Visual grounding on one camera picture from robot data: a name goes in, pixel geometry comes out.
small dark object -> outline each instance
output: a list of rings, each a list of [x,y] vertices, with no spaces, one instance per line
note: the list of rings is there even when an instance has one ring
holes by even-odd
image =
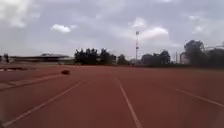
[[[61,71],[61,74],[70,75],[70,71],[69,70],[63,70],[63,71]]]

cloud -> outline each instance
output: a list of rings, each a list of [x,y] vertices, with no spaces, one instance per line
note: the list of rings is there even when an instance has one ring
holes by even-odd
[[[146,27],[146,21],[142,17],[137,17],[132,24],[133,28]]]
[[[143,31],[139,35],[139,38],[142,40],[150,40],[161,36],[169,36],[169,32],[167,29],[157,26]]]
[[[6,21],[11,27],[25,27],[32,4],[32,0],[0,0],[0,22]]]
[[[156,2],[159,2],[159,3],[171,3],[171,2],[177,2],[177,1],[180,1],[180,0],[155,0]]]
[[[78,28],[77,25],[71,25],[69,27],[64,25],[55,24],[51,27],[51,30],[55,30],[61,33],[69,33],[72,31],[72,29]]]

tree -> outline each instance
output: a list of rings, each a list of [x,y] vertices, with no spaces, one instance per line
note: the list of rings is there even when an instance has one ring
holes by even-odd
[[[224,66],[224,50],[223,49],[213,49],[207,51],[207,64],[208,66]]]
[[[115,55],[110,55],[109,64],[116,64],[117,57]]]
[[[117,64],[118,64],[118,65],[127,65],[127,64],[128,64],[128,62],[127,62],[127,60],[125,59],[125,56],[124,56],[123,54],[121,54],[121,55],[118,57]]]
[[[100,64],[109,64],[110,53],[108,53],[106,49],[101,49],[99,58],[100,58]]]
[[[200,65],[205,59],[205,55],[202,52],[204,44],[201,41],[191,40],[185,46],[186,57],[190,60],[193,65]]]
[[[144,54],[142,56],[142,62],[144,65],[147,65],[149,66],[150,64],[152,64],[152,59],[153,59],[153,56],[151,54]]]
[[[6,63],[9,63],[9,55],[8,54],[4,54],[4,58],[5,58]]]
[[[164,50],[160,53],[160,64],[169,64],[170,63],[170,54],[167,50]]]

treeline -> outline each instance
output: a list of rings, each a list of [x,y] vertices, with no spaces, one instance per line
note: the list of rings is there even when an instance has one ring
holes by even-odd
[[[224,49],[204,47],[201,41],[191,40],[184,45],[185,52],[180,55],[180,59],[186,58],[188,62],[184,64],[172,63],[167,50],[160,54],[145,54],[142,56],[142,62],[145,66],[188,66],[188,67],[224,67]]]
[[[128,61],[125,59],[124,55],[115,56],[110,54],[106,49],[101,49],[98,54],[97,49],[83,49],[76,50],[75,53],[75,63],[80,63],[82,65],[127,65]]]
[[[224,49],[207,49],[201,41],[191,40],[185,46],[185,55],[192,66],[224,67]]]
[[[166,66],[171,64],[170,54],[167,50],[163,50],[161,53],[145,54],[141,59],[145,66],[156,67]]]

building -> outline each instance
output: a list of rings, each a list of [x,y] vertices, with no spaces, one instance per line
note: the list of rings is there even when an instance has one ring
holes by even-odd
[[[69,56],[60,54],[42,54],[40,56],[10,56],[13,62],[58,62]]]
[[[190,64],[190,60],[187,58],[185,52],[180,54],[180,64]]]

